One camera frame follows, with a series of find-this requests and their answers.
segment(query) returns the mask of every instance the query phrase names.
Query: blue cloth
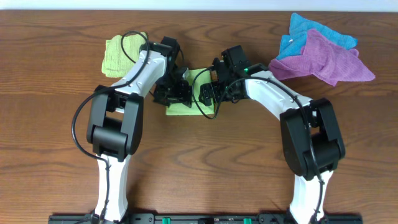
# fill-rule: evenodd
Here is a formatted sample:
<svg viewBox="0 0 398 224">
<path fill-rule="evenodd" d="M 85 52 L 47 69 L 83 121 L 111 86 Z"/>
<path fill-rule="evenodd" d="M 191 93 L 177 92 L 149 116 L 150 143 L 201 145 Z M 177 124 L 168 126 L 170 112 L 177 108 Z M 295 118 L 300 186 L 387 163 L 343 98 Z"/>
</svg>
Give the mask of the blue cloth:
<svg viewBox="0 0 398 224">
<path fill-rule="evenodd" d="M 315 28 L 334 44 L 339 45 L 346 50 L 352 49 L 358 43 L 358 40 L 350 35 L 339 34 L 327 26 L 306 19 L 297 13 L 293 13 L 290 18 L 290 35 L 282 36 L 279 55 L 276 59 L 281 60 L 288 56 L 300 55 L 300 50 L 307 41 L 307 31 L 312 28 Z"/>
</svg>

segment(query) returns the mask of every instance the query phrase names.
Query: purple towel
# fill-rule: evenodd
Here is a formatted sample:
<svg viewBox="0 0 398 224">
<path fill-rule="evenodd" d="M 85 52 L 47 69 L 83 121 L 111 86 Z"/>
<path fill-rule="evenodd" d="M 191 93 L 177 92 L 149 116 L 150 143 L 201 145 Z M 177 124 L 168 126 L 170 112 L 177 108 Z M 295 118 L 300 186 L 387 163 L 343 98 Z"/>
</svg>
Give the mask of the purple towel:
<svg viewBox="0 0 398 224">
<path fill-rule="evenodd" d="M 337 81 L 364 82 L 375 77 L 358 58 L 356 49 L 346 50 L 330 42 L 316 29 L 308 31 L 307 42 L 300 54 L 271 60 L 269 70 L 278 80 L 314 74 L 333 86 Z"/>
</svg>

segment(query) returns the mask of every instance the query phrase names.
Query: brown table surface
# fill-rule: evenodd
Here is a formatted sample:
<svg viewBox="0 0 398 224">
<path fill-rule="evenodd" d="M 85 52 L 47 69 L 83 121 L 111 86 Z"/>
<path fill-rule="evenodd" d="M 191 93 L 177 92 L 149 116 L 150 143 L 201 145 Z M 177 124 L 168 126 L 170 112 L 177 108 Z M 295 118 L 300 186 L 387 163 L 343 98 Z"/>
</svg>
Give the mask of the brown table surface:
<svg viewBox="0 0 398 224">
<path fill-rule="evenodd" d="M 70 123 L 97 85 L 105 40 L 141 30 L 178 39 L 190 68 L 241 44 L 268 64 L 288 33 L 290 12 L 0 11 L 0 223 L 46 223 L 53 213 L 87 213 L 98 196 L 98 165 L 73 144 Z M 346 157 L 328 185 L 325 210 L 366 223 L 398 219 L 398 14 L 303 12 L 359 39 L 371 82 L 332 87 L 311 77 L 284 81 L 334 106 Z M 87 106 L 78 119 L 85 141 Z M 166 116 L 146 98 L 144 134 L 129 166 L 128 200 L 159 213 L 286 210 L 294 175 L 280 127 L 259 103 L 225 103 L 217 120 Z"/>
</svg>

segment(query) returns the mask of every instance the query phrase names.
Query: green cloth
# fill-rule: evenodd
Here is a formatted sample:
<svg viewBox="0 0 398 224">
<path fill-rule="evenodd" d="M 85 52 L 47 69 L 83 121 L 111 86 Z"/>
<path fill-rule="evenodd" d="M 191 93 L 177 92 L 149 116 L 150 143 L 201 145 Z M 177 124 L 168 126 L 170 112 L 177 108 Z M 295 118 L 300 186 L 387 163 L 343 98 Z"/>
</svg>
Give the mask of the green cloth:
<svg viewBox="0 0 398 224">
<path fill-rule="evenodd" d="M 124 77 L 134 66 L 134 63 L 130 61 L 123 53 L 120 40 L 121 35 L 113 37 L 111 40 L 105 42 L 105 56 L 102 61 L 102 73 L 104 73 L 109 78 L 121 78 Z M 139 35 L 127 36 L 123 40 L 123 47 L 126 53 L 133 59 L 138 60 L 139 57 L 139 47 L 144 44 L 144 39 Z M 203 69 L 190 70 L 190 74 L 187 77 L 189 84 L 192 84 L 195 76 Z M 205 114 L 214 113 L 214 104 L 211 102 L 210 106 L 205 106 L 198 100 L 200 93 L 200 86 L 205 83 L 211 82 L 210 72 L 202 73 L 195 82 L 194 94 L 200 108 L 205 112 Z M 166 109 L 166 115 L 201 115 L 198 107 L 193 102 L 192 107 L 188 108 L 182 103 L 171 104 Z"/>
</svg>

